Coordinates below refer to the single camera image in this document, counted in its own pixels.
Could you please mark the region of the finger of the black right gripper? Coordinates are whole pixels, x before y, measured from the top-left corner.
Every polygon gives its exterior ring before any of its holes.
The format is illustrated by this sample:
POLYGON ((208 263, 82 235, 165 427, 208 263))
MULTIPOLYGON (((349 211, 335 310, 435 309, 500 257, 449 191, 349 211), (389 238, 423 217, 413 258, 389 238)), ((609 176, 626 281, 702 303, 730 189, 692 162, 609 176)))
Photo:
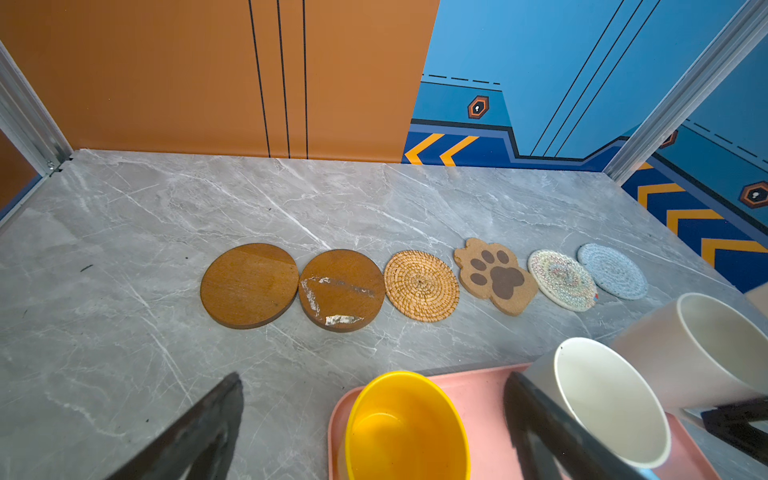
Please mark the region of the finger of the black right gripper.
POLYGON ((723 405, 701 413, 705 430, 754 460, 767 464, 767 432, 755 423, 767 420, 767 398, 723 405))

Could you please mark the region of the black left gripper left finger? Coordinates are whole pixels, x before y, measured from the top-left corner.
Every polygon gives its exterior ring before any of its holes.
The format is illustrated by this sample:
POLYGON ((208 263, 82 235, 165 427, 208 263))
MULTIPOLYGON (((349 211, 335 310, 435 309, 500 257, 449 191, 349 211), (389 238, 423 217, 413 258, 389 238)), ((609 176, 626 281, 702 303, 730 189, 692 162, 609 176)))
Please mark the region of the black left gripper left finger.
POLYGON ((243 409, 243 384, 232 372, 110 477, 225 479, 243 409))

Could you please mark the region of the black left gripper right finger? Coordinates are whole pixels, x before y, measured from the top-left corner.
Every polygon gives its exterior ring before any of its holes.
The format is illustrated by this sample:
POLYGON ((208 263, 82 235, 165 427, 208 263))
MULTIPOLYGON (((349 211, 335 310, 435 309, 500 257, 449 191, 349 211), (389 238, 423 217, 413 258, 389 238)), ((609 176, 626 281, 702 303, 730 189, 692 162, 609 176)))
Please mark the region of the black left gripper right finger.
POLYGON ((520 372, 504 384, 503 408, 525 479, 642 477, 520 372))

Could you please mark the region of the glossy brown wooden coaster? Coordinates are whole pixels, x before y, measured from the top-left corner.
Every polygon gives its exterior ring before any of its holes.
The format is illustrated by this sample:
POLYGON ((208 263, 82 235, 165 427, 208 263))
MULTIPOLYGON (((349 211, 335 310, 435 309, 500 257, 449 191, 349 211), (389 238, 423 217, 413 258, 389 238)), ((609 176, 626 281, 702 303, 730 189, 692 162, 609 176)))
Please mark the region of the glossy brown wooden coaster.
POLYGON ((348 333, 368 326, 385 298, 384 276, 367 256, 348 249, 317 255, 304 268, 298 298, 316 326, 348 333))

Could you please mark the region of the rattan woven round coaster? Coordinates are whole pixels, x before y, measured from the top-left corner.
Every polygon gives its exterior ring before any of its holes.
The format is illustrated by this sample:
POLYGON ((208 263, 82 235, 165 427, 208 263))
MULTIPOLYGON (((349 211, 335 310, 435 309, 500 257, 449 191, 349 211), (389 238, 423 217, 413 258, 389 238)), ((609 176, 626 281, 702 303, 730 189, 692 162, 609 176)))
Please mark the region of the rattan woven round coaster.
POLYGON ((417 250, 396 253, 384 270, 386 294, 410 319, 434 323, 447 319, 459 303, 459 285, 438 257, 417 250))

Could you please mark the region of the light blue woven coaster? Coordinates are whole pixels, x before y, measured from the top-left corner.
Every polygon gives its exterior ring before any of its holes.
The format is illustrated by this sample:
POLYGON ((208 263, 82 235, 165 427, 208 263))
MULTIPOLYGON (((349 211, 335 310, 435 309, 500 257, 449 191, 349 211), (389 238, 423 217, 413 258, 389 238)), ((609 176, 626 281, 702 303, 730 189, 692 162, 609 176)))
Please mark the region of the light blue woven coaster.
POLYGON ((582 245, 578 262, 601 289, 625 300, 640 300, 647 295, 648 282, 635 262, 620 251, 596 243, 582 245))

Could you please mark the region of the plain brown wooden coaster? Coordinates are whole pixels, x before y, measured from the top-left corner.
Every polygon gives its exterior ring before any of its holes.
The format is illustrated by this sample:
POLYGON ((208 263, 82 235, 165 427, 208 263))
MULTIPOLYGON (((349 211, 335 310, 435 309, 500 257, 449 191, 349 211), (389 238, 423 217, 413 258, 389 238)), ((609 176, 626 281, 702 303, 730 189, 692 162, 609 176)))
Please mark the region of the plain brown wooden coaster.
POLYGON ((232 248, 208 267, 200 286, 207 313, 232 329, 265 326, 292 304, 299 282, 293 257, 266 243, 232 248))

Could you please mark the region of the cork paw print coaster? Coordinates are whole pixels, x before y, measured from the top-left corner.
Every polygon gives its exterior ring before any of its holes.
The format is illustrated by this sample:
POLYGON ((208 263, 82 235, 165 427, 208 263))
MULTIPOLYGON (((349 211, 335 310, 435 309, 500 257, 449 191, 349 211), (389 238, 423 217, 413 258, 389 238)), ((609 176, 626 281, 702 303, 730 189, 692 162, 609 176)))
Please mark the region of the cork paw print coaster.
POLYGON ((521 268, 516 255, 501 244, 469 238, 465 247, 456 249, 453 256, 460 269, 461 285, 476 298, 490 300, 506 315, 519 316, 538 292, 533 276, 521 268))

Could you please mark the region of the multicolour woven round coaster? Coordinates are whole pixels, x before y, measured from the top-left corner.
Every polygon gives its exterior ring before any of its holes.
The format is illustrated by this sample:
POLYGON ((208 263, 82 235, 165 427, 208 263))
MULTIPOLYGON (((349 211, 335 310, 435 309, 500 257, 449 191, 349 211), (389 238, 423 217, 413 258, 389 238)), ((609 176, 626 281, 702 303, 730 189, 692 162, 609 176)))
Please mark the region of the multicolour woven round coaster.
POLYGON ((558 306, 585 312, 597 303, 597 286, 590 273, 572 257, 539 249, 527 260, 529 273, 540 291, 558 306))

